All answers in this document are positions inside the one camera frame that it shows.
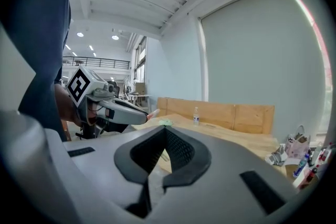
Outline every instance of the plastic bottle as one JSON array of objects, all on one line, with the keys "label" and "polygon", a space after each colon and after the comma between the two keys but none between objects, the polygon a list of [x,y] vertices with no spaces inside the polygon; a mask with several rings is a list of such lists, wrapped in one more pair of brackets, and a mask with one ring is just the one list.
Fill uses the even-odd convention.
[{"label": "plastic bottle", "polygon": [[200,122],[199,120],[200,120],[200,117],[199,117],[199,114],[198,114],[198,107],[196,106],[195,110],[194,110],[194,126],[199,125],[199,122]]},{"label": "plastic bottle", "polygon": [[321,151],[321,148],[322,148],[322,142],[320,142],[318,144],[318,146],[316,147],[315,151],[314,151],[314,154],[311,158],[311,164],[314,165],[320,155],[320,151]]},{"label": "plastic bottle", "polygon": [[293,177],[294,178],[297,178],[300,175],[301,171],[303,170],[303,168],[307,164],[308,158],[309,158],[309,154],[306,153],[304,155],[304,157],[302,158],[302,160],[300,161],[300,163],[299,163],[298,168],[296,169],[296,171],[293,172]]}]

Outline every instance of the window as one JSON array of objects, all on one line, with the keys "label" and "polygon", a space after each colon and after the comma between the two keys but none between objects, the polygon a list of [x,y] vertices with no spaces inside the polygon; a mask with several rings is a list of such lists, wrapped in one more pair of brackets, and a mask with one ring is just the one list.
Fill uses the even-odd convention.
[{"label": "window", "polygon": [[146,37],[142,39],[135,52],[134,77],[139,82],[145,82],[145,61],[146,61]]},{"label": "window", "polygon": [[313,31],[315,33],[317,42],[320,46],[320,50],[322,53],[322,59],[324,63],[324,75],[325,75],[325,99],[324,99],[324,110],[322,115],[322,120],[319,126],[318,133],[320,135],[325,135],[328,131],[329,121],[330,121],[330,115],[331,115],[331,106],[332,106],[332,80],[331,80],[331,68],[330,68],[330,62],[328,57],[327,48],[325,46],[323,37],[321,35],[321,31],[315,22],[315,19],[313,18],[312,14],[304,4],[302,0],[295,0],[302,11],[304,12],[305,16],[307,17],[311,27],[313,28]]}]

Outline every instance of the wooden table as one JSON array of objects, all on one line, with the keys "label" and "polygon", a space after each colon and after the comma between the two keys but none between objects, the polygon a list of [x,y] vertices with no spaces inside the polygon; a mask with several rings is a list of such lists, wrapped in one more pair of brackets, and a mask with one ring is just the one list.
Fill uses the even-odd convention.
[{"label": "wooden table", "polygon": [[[189,129],[195,132],[203,133],[206,135],[210,135],[216,138],[224,139],[227,141],[231,141],[237,143],[257,156],[264,160],[265,156],[274,152],[278,147],[278,141],[272,137],[271,135],[266,134],[248,134],[248,133],[241,133],[233,130],[229,130],[218,125],[203,123],[200,122],[199,126],[194,126],[192,120],[188,120],[180,115],[172,114],[167,116],[162,116],[158,118],[154,118],[146,122],[142,125],[132,125],[133,128],[136,130],[141,130],[144,128],[152,127],[152,126],[159,126],[160,120],[169,119],[173,122],[174,127],[181,127],[185,129]],[[169,156],[166,151],[162,154],[161,158],[159,159],[158,165],[168,171],[172,172]],[[275,169],[279,170],[286,176],[286,168],[273,165]]]}]

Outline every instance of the blue sleeve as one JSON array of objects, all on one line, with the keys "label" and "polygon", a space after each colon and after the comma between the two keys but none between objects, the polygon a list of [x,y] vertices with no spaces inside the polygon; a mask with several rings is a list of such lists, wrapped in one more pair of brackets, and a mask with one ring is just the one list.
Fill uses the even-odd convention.
[{"label": "blue sleeve", "polygon": [[54,80],[54,84],[60,84],[61,85],[61,78],[62,78],[62,67],[59,69],[57,76]]}]

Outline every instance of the black rubber pad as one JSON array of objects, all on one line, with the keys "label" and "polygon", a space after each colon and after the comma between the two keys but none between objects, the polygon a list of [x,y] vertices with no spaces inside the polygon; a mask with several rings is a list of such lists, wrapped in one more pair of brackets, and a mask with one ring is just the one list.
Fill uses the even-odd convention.
[{"label": "black rubber pad", "polygon": [[268,215],[285,204],[255,171],[244,172],[240,177]]},{"label": "black rubber pad", "polygon": [[79,150],[68,151],[68,154],[72,158],[72,157],[84,155],[84,154],[87,154],[93,151],[95,150],[92,147],[84,147],[84,148],[80,148]]}]

